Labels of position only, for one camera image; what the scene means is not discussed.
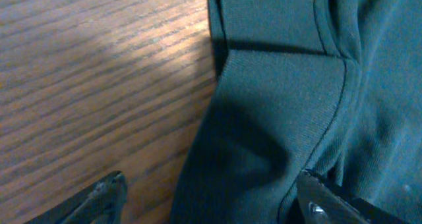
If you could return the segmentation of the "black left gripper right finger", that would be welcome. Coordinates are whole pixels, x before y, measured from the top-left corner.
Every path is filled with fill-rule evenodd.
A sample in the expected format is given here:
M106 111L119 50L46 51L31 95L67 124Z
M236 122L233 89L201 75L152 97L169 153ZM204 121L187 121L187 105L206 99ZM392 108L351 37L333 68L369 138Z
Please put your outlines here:
M306 223L406 224L313 170L302 170L297 176L296 187L297 201Z

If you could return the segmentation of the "black t-shirt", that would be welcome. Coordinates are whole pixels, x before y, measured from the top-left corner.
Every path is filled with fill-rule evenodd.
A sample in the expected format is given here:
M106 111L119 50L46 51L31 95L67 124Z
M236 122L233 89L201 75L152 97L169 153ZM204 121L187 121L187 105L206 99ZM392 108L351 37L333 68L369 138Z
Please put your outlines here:
M218 85L171 223L302 223L312 169L421 222L421 0L208 0Z

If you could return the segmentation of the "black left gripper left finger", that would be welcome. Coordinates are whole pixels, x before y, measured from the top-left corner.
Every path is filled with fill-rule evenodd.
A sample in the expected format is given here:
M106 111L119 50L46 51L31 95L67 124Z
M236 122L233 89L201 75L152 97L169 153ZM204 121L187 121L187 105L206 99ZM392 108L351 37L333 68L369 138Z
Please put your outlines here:
M120 224L127 191L124 174L113 171L25 224Z

